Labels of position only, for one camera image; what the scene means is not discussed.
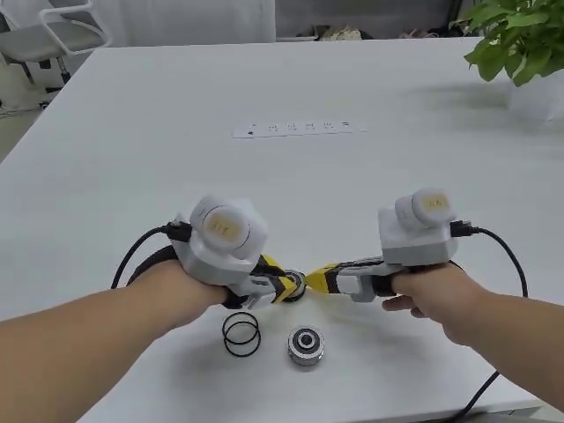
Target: potted plant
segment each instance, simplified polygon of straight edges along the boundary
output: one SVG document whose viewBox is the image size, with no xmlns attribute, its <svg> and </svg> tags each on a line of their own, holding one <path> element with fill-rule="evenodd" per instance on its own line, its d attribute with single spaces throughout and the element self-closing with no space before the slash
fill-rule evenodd
<svg viewBox="0 0 564 423">
<path fill-rule="evenodd" d="M 491 81 L 505 70 L 514 83 L 509 109 L 538 119 L 564 116 L 564 2 L 484 0 L 462 19 L 485 34 L 464 58 Z"/>
</svg>

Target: power strip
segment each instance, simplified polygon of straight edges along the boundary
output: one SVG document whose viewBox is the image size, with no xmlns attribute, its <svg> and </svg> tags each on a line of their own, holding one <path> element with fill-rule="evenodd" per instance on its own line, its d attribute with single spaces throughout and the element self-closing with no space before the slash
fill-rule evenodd
<svg viewBox="0 0 564 423">
<path fill-rule="evenodd" d="M 282 123 L 251 123 L 235 128 L 233 138 L 290 137 L 322 134 L 366 132 L 366 128 L 351 121 L 304 121 Z"/>
</svg>

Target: finger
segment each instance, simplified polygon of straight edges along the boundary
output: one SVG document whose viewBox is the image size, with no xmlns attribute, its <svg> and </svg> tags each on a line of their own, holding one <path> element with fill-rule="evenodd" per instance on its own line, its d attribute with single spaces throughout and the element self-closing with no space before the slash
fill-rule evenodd
<svg viewBox="0 0 564 423">
<path fill-rule="evenodd" d="M 391 289 L 394 293 L 413 296 L 415 291 L 415 280 L 409 273 L 398 273 L 391 281 Z"/>
<path fill-rule="evenodd" d="M 423 312 L 419 310 L 417 307 L 412 308 L 412 316 L 417 317 L 418 319 L 427 319 L 427 316 L 424 315 Z"/>
<path fill-rule="evenodd" d="M 399 311 L 399 310 L 409 310 L 415 307 L 413 299 L 405 295 L 390 298 L 382 303 L 382 307 L 386 311 Z"/>
</svg>

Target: floor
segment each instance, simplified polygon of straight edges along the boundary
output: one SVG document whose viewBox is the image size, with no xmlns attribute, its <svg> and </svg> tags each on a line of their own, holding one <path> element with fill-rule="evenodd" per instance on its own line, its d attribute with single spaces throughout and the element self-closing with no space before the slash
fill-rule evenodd
<svg viewBox="0 0 564 423">
<path fill-rule="evenodd" d="M 8 156 L 12 148 L 26 134 L 40 114 L 40 111 L 28 112 L 0 119 L 0 166 L 4 158 Z M 548 404 L 541 407 L 532 417 L 534 419 L 564 423 L 564 413 L 559 412 Z"/>
<path fill-rule="evenodd" d="M 33 125 L 41 112 L 27 112 L 0 119 L 0 163 Z"/>
</svg>

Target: black o-ring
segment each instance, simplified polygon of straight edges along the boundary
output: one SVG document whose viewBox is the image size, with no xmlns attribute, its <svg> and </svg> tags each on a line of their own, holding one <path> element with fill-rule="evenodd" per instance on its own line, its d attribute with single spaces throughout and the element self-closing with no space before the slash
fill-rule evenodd
<svg viewBox="0 0 564 423">
<path fill-rule="evenodd" d="M 239 326 L 240 324 L 246 324 L 252 328 L 255 328 L 255 334 L 252 336 L 252 338 L 247 339 L 246 341 L 233 341 L 232 339 L 229 339 L 229 332 L 231 331 L 232 328 L 234 328 L 235 326 Z M 259 333 L 258 330 L 258 326 L 256 326 L 254 323 L 252 322 L 235 322 L 233 323 L 231 326 L 229 326 L 226 330 L 226 335 L 223 337 L 229 344 L 233 344 L 233 345 L 246 345 L 246 344 L 250 344 L 251 342 L 253 342 L 253 340 L 256 338 L 256 335 Z"/>
<path fill-rule="evenodd" d="M 247 317 L 250 317 L 252 319 L 252 321 L 255 323 L 256 329 L 258 330 L 258 320 L 256 319 L 256 317 L 254 317 L 253 315 L 251 315 L 250 313 L 247 313 L 246 311 L 238 311 L 237 313 L 233 313 L 232 315 L 230 315 L 224 322 L 223 322 L 223 326 L 221 327 L 221 333 L 223 333 L 223 338 L 226 337 L 228 328 L 227 328 L 227 322 L 229 322 L 233 317 L 236 317 L 237 315 L 245 315 Z"/>
<path fill-rule="evenodd" d="M 233 355 L 234 357 L 238 357 L 240 359 L 244 359 L 245 357 L 249 357 L 251 355 L 253 355 L 254 353 L 256 353 L 256 350 L 258 350 L 258 347 L 261 346 L 261 342 L 262 342 L 262 337 L 261 337 L 261 332 L 260 330 L 257 330 L 256 334 L 258 335 L 257 341 L 256 341 L 256 347 L 253 348 L 252 351 L 247 352 L 246 354 L 239 354 L 237 352 L 233 352 L 231 350 L 231 348 L 229 348 L 229 344 L 227 341 L 227 338 L 223 338 L 223 344 L 226 346 L 226 350 L 228 353 L 230 353 L 231 355 Z"/>
<path fill-rule="evenodd" d="M 232 318 L 234 318 L 238 315 L 244 315 L 245 317 L 248 317 L 250 319 L 250 321 L 240 320 L 240 321 L 234 322 L 234 323 L 227 326 L 229 321 Z M 235 326 L 239 326 L 239 325 L 242 325 L 242 324 L 246 324 L 247 326 L 251 326 L 251 327 L 255 328 L 255 333 L 253 334 L 253 336 L 251 338 L 249 338 L 245 341 L 233 341 L 232 339 L 229 338 L 229 332 Z M 256 350 L 258 350 L 258 347 L 261 345 L 261 342 L 263 340 L 262 336 L 261 336 L 261 331 L 258 329 L 258 320 L 256 319 L 256 317 L 254 317 L 253 315 L 251 315 L 250 313 L 247 313 L 245 311 L 238 311 L 237 313 L 233 313 L 232 315 L 230 315 L 223 322 L 223 326 L 221 327 L 221 333 L 223 333 L 223 345 L 226 347 L 227 352 L 230 353 L 231 355 L 233 355 L 234 357 L 238 357 L 238 358 L 249 357 L 249 356 L 253 355 L 254 353 L 256 353 Z M 250 344 L 251 342 L 253 342 L 255 339 L 256 339 L 255 348 L 253 348 L 252 351 L 246 352 L 244 354 L 239 354 L 237 352 L 234 352 L 229 347 L 229 345 L 247 345 L 247 344 Z"/>
</svg>

